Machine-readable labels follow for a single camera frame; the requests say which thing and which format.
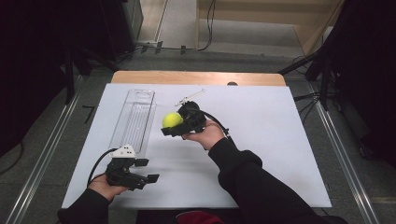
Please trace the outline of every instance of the black cable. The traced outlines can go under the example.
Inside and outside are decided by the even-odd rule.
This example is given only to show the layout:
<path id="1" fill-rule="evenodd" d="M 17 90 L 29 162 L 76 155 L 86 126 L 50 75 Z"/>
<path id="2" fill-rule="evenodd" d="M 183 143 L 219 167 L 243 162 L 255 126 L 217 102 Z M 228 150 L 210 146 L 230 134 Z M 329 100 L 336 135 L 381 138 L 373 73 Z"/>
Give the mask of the black cable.
<path id="1" fill-rule="evenodd" d="M 207 11 L 207 14 L 206 14 L 206 23 L 207 23 L 207 29 L 209 31 L 209 38 L 208 38 L 208 41 L 206 43 L 206 46 L 201 48 L 201 49 L 177 49 L 177 48 L 163 48 L 163 47 L 158 48 L 158 47 L 145 46 L 145 45 L 139 45 L 139 46 L 142 47 L 142 49 L 170 49 L 170 50 L 193 50 L 193 51 L 205 50 L 212 44 L 213 20 L 215 18 L 215 9 L 216 9 L 216 0 L 212 0 L 212 2 L 210 3 L 209 10 Z M 209 15 L 210 15 L 210 11 L 211 10 L 212 10 L 212 16 L 209 19 Z"/>
<path id="2" fill-rule="evenodd" d="M 226 129 L 226 128 L 221 124 L 221 122 L 220 122 L 218 119 L 216 119 L 214 116 L 212 116 L 212 115 L 206 113 L 206 112 L 203 111 L 203 110 L 199 110 L 199 109 L 188 108 L 187 110 L 189 110 L 189 111 L 194 111 L 194 112 L 199 112 L 199 113 L 203 113 L 203 114 L 204 114 L 205 116 L 207 116 L 209 119 L 215 121 L 215 122 L 220 126 L 220 128 L 223 130 L 223 132 L 224 132 L 226 138 L 227 138 L 234 146 L 236 146 L 235 142 L 234 142 L 233 139 L 231 138 L 231 135 L 228 133 L 228 130 L 229 130 L 229 129 Z"/>
<path id="3" fill-rule="evenodd" d="M 299 110 L 299 115 L 301 115 L 309 106 L 311 106 L 313 103 L 315 102 L 315 100 L 312 100 L 311 102 L 309 102 L 308 105 L 304 106 L 303 109 Z"/>
<path id="4" fill-rule="evenodd" d="M 301 100 L 303 100 L 303 99 L 306 99 L 306 98 L 309 98 L 309 97 L 312 97 L 312 96 L 319 96 L 319 92 L 318 92 L 318 91 L 315 91 L 315 92 L 309 93 L 309 94 L 307 94 L 307 95 L 294 96 L 294 97 L 293 97 L 293 100 L 294 100 L 294 102 L 297 102 L 297 101 L 301 101 Z"/>
<path id="5" fill-rule="evenodd" d="M 213 7 L 212 10 L 212 21 L 210 22 L 209 26 L 209 14 L 210 14 L 210 9 Z M 216 0 L 212 0 L 212 3 L 210 4 L 209 10 L 207 11 L 206 15 L 206 23 L 207 23 L 207 30 L 209 31 L 209 40 L 206 43 L 206 46 L 202 49 L 198 50 L 206 50 L 211 44 L 212 44 L 212 36 L 213 36 L 213 18 L 215 18 L 215 10 L 216 10 Z"/>
<path id="6" fill-rule="evenodd" d="M 329 214 L 326 212 L 326 210 L 324 210 L 324 208 L 320 208 L 323 212 L 324 212 L 324 214 L 326 214 L 326 216 L 328 216 Z"/>
<path id="7" fill-rule="evenodd" d="M 302 55 L 302 56 L 298 56 L 298 57 L 294 58 L 293 61 L 291 62 L 291 64 L 294 64 L 294 62 L 295 62 L 297 59 L 299 59 L 299 58 L 304 58 L 304 59 L 305 59 L 305 56 Z M 304 72 L 300 72 L 300 71 L 297 70 L 297 69 L 294 69 L 294 71 L 300 73 L 301 75 L 305 75 Z"/>
<path id="8" fill-rule="evenodd" d="M 125 61 L 129 56 L 131 56 L 132 54 L 134 54 L 134 53 L 136 53 L 136 52 L 138 52 L 138 51 L 140 51 L 140 50 L 142 50 L 142 49 L 143 49 L 143 48 L 135 49 L 135 50 L 132 51 L 132 52 L 128 52 L 128 53 L 125 53 L 125 54 L 122 54 L 122 55 L 118 56 L 118 57 L 117 57 L 117 60 L 119 60 L 119 61 L 116 62 L 116 64 L 122 63 L 122 62 Z M 103 67 L 103 65 L 102 65 L 102 64 L 94 64 L 94 65 L 91 65 L 91 67 L 98 68 L 98 67 Z"/>
<path id="9" fill-rule="evenodd" d="M 92 176 L 93 176 L 93 173 L 95 172 L 96 167 L 98 166 L 99 162 L 103 159 L 103 157 L 104 157 L 105 155 L 107 155 L 108 153 L 113 152 L 113 151 L 115 151 L 115 150 L 117 150 L 117 148 L 112 148 L 112 149 L 108 150 L 107 152 L 105 152 L 104 154 L 102 154 L 102 156 L 98 159 L 98 161 L 96 162 L 96 164 L 92 167 L 90 176 L 88 177 L 87 187 L 88 187 L 88 186 L 91 184 L 91 182 L 93 181 Z"/>
<path id="10" fill-rule="evenodd" d="M 305 117 L 303 119 L 303 124 L 305 123 L 306 118 L 308 117 L 308 114 L 311 112 L 312 108 L 314 108 L 315 104 L 319 101 L 319 99 L 314 99 L 313 100 L 313 104 L 311 105 L 311 107 L 309 108 L 309 110 L 306 112 Z"/>
<path id="11" fill-rule="evenodd" d="M 23 154 L 23 151 L 24 151 L 23 142 L 21 142 L 20 145 L 21 145 L 21 150 L 20 150 L 20 154 L 18 155 L 18 158 L 17 158 L 14 162 L 12 162 L 12 164 L 9 165 L 6 169 L 0 171 L 0 175 L 5 174 L 7 171 L 9 171 L 10 169 L 12 169 L 12 167 L 14 167 L 14 166 L 18 163 L 18 161 L 21 159 L 22 154 Z"/>

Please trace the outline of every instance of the tennis ball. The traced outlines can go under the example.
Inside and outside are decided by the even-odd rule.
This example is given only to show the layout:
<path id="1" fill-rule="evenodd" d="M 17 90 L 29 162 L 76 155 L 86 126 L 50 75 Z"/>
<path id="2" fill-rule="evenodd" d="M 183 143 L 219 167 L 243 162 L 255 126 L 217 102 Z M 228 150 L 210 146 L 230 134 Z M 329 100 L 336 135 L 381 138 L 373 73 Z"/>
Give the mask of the tennis ball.
<path id="1" fill-rule="evenodd" d="M 163 118 L 163 128 L 173 128 L 183 122 L 178 113 L 169 113 Z"/>

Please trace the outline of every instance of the floor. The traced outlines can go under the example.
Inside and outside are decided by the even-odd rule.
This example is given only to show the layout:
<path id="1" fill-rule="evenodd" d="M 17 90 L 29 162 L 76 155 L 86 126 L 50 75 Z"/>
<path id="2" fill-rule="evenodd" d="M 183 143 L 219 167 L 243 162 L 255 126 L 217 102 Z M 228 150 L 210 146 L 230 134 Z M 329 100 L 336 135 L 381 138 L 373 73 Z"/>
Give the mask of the floor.
<path id="1" fill-rule="evenodd" d="M 182 0 L 142 0 L 145 23 L 139 43 L 151 43 L 155 46 L 163 42 L 163 47 L 180 48 L 184 45 L 193 48 L 196 44 L 194 25 L 195 1 Z M 160 54 L 149 49 L 145 53 L 137 52 L 133 57 L 122 61 L 122 69 L 134 70 L 192 70 L 192 71 L 230 71 L 230 72 L 266 72 L 275 73 L 291 64 L 294 59 L 304 55 L 295 38 L 292 27 L 279 24 L 228 23 L 215 21 L 213 25 L 212 45 L 205 52 L 191 52 L 180 55 L 178 51 L 162 50 Z M 200 47 L 206 44 L 208 33 L 202 32 Z M 308 83 L 299 72 L 299 68 L 285 76 L 287 85 L 294 96 L 312 92 L 318 82 Z M 77 77 L 77 98 L 71 106 L 64 106 L 65 91 L 61 92 L 48 109 L 36 121 L 23 139 L 24 152 L 17 165 L 7 173 L 0 175 L 0 223 L 16 220 L 14 223 L 55 223 L 56 211 L 61 206 L 68 181 L 70 180 L 85 137 L 94 118 L 94 110 L 100 101 L 106 83 L 110 82 L 112 72 L 105 67 L 96 67 L 90 77 Z M 312 99 L 297 102 L 303 109 Z M 332 200 L 332 208 L 316 211 L 324 215 L 344 217 L 349 223 L 385 223 L 396 220 L 396 170 L 382 161 L 367 161 L 359 153 L 353 133 L 348 129 L 347 121 L 337 107 L 329 102 L 331 121 L 342 140 L 341 148 L 346 151 L 353 169 L 364 192 L 369 197 L 369 207 L 375 211 L 374 221 L 364 217 L 364 211 L 358 207 L 353 186 L 346 177 L 346 171 L 337 157 L 337 143 L 328 135 L 328 130 L 320 113 L 320 105 L 313 107 L 302 121 L 318 168 Z M 65 124 L 57 121 L 63 117 Z M 54 136 L 55 129 L 61 136 Z M 21 147 L 16 147 L 0 158 L 0 168 L 15 161 Z M 47 152 L 47 163 L 40 155 Z M 39 175 L 39 183 L 28 190 L 32 198 L 18 203 L 23 187 L 31 181 L 33 171 L 39 166 L 44 169 Z M 12 208 L 19 205 L 19 216 L 11 217 Z M 110 210 L 110 223 L 134 223 L 135 211 Z"/>

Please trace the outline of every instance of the white surface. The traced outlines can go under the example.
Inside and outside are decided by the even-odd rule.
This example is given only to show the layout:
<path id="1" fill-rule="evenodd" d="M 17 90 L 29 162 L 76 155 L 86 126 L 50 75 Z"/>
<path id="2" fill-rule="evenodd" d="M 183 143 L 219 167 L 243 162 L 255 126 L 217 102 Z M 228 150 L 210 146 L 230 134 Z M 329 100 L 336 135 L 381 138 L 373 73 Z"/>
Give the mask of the white surface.
<path id="1" fill-rule="evenodd" d="M 215 116 L 240 150 L 249 149 L 263 161 L 263 169 L 294 189 L 312 207 L 330 207 L 318 166 L 309 146 L 288 87 L 184 86 L 108 84 L 78 160 L 63 207 L 84 191 L 89 173 L 106 150 L 128 90 L 153 90 L 157 108 L 148 140 L 147 167 L 133 173 L 160 174 L 158 182 L 143 190 L 117 196 L 112 206 L 134 209 L 180 207 L 236 207 L 219 186 L 219 168 L 195 142 L 163 136 L 163 117 L 185 96 L 205 89 L 194 99 Z M 109 157 L 96 169 L 102 173 Z"/>

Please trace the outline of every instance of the metal rail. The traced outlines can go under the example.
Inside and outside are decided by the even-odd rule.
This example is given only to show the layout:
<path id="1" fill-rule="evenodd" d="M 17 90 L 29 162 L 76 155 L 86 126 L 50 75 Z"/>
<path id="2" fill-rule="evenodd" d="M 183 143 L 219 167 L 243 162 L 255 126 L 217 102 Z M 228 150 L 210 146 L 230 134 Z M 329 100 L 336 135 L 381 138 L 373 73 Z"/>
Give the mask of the metal rail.
<path id="1" fill-rule="evenodd" d="M 318 91 L 314 84 L 309 83 L 308 86 L 312 92 Z M 356 173 L 355 168 L 353 167 L 352 162 L 347 155 L 347 151 L 344 148 L 341 138 L 338 135 L 334 124 L 332 123 L 330 113 L 325 111 L 321 104 L 317 104 L 317 110 L 326 132 L 329 135 L 330 141 L 332 142 L 332 147 L 334 148 L 335 154 L 340 162 L 341 168 L 344 171 L 346 181 L 352 190 L 359 209 L 361 210 L 364 222 L 367 224 L 379 224 L 380 222 L 375 214 L 374 208 L 372 207 L 370 198 L 368 197 L 364 186 L 359 180 L 358 174 Z"/>
<path id="2" fill-rule="evenodd" d="M 35 196 L 35 192 L 40 184 L 40 181 L 47 170 L 47 167 L 50 163 L 50 159 L 58 146 L 59 140 L 62 137 L 64 132 L 64 128 L 69 121 L 74 108 L 76 107 L 76 103 L 79 98 L 81 85 L 84 82 L 82 76 L 78 76 L 77 80 L 77 91 L 72 100 L 68 105 L 64 106 L 64 110 L 62 111 L 61 116 L 59 117 L 58 121 L 55 124 L 55 127 L 52 130 L 52 133 L 49 136 L 49 140 L 47 144 L 44 146 L 43 151 L 41 152 L 40 157 L 35 164 L 35 168 L 33 169 L 32 173 L 30 174 L 29 178 L 25 182 L 20 196 L 18 200 L 15 202 L 15 205 L 7 219 L 6 223 L 21 223 L 23 217 L 26 213 L 27 208 L 29 207 L 30 202 L 33 200 Z"/>

